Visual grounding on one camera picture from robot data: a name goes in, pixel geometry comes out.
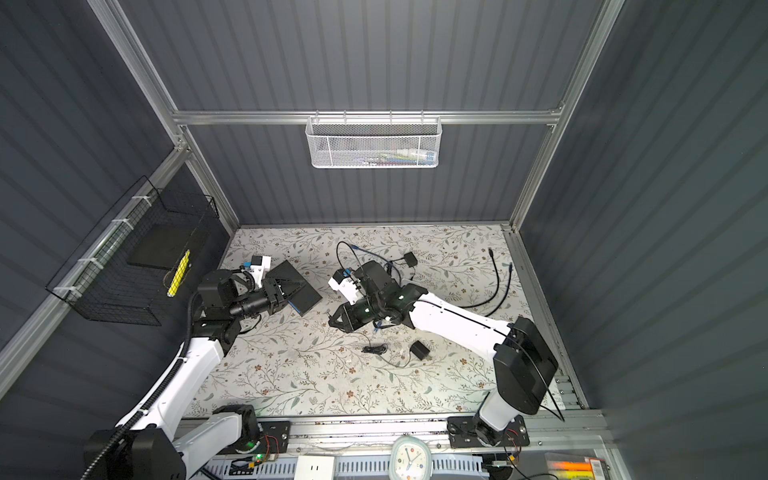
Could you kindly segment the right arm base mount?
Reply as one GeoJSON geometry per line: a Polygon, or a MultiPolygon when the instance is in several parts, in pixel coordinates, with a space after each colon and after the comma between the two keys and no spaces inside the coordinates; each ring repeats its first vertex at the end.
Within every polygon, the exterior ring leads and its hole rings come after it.
{"type": "Polygon", "coordinates": [[[447,418],[447,432],[453,449],[481,447],[522,448],[530,445],[522,415],[514,417],[502,430],[495,430],[480,418],[459,415],[447,418]]]}

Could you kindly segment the small black power adapter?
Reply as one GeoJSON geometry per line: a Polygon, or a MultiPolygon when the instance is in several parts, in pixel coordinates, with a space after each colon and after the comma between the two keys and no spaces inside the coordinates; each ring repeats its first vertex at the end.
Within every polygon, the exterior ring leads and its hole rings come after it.
{"type": "Polygon", "coordinates": [[[429,356],[429,354],[431,352],[431,350],[425,344],[423,344],[421,341],[415,341],[409,347],[407,359],[405,360],[405,362],[397,364],[397,363],[394,363],[393,361],[387,360],[387,359],[385,359],[383,357],[383,355],[387,351],[388,351],[388,345],[384,344],[384,343],[382,343],[382,344],[371,344],[371,343],[369,343],[368,345],[363,346],[362,349],[361,349],[361,352],[363,354],[369,354],[369,355],[377,356],[380,360],[382,360],[387,365],[389,365],[391,367],[394,367],[394,368],[398,368],[398,369],[402,369],[402,368],[408,367],[410,365],[410,363],[411,363],[413,358],[416,358],[417,360],[425,360],[429,356]]]}

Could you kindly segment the large black power adapter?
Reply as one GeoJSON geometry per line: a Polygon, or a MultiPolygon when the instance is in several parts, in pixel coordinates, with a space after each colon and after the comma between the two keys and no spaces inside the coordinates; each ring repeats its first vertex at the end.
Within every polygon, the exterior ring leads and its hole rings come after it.
{"type": "Polygon", "coordinates": [[[387,272],[392,273],[392,271],[395,271],[398,274],[399,282],[401,282],[402,275],[400,274],[399,270],[396,268],[396,265],[399,263],[404,263],[407,267],[411,268],[412,270],[415,270],[415,267],[418,265],[418,259],[416,258],[413,252],[407,252],[400,258],[387,261],[387,267],[386,267],[387,272]]]}

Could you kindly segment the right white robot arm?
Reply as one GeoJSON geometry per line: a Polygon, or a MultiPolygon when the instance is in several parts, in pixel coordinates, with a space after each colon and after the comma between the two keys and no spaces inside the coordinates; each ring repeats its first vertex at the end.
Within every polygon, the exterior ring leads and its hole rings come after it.
{"type": "Polygon", "coordinates": [[[329,326],[352,333],[367,324],[404,325],[458,344],[493,367],[495,388],[474,417],[475,435],[491,444],[517,417],[542,407],[559,363],[535,323],[519,316],[502,321],[455,306],[413,283],[399,285],[369,261],[355,271],[340,268],[328,281],[346,302],[329,326]]]}

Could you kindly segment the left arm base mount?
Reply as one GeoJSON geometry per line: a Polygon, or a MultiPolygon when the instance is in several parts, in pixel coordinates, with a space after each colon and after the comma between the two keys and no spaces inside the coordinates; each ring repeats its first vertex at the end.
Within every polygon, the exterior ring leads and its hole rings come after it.
{"type": "Polygon", "coordinates": [[[257,436],[242,445],[225,447],[220,454],[279,455],[287,452],[291,423],[289,421],[260,421],[257,436]]]}

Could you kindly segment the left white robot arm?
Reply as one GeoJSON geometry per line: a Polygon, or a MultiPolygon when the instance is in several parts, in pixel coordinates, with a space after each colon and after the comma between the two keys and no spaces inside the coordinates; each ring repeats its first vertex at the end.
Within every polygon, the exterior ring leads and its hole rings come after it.
{"type": "Polygon", "coordinates": [[[245,268],[207,274],[187,306],[187,330],[176,356],[150,391],[117,424],[84,447],[85,479],[188,479],[221,450],[264,456],[270,442],[253,407],[225,406],[177,437],[187,407],[241,332],[241,321],[275,313],[289,302],[283,281],[258,280],[245,268]]]}

